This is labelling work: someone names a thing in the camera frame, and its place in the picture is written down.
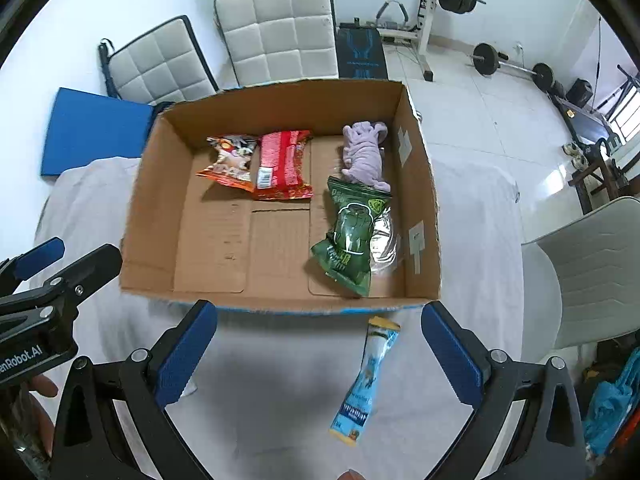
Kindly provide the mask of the operator hand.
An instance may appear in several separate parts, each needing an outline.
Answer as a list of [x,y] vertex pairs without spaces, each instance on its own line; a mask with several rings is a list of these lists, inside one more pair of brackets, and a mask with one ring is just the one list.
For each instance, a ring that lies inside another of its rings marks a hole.
[[32,392],[35,391],[44,398],[53,399],[58,394],[58,387],[47,376],[37,375],[25,382],[22,385],[22,390],[26,392],[26,411],[32,416],[43,451],[46,452],[47,456],[51,456],[54,423]]

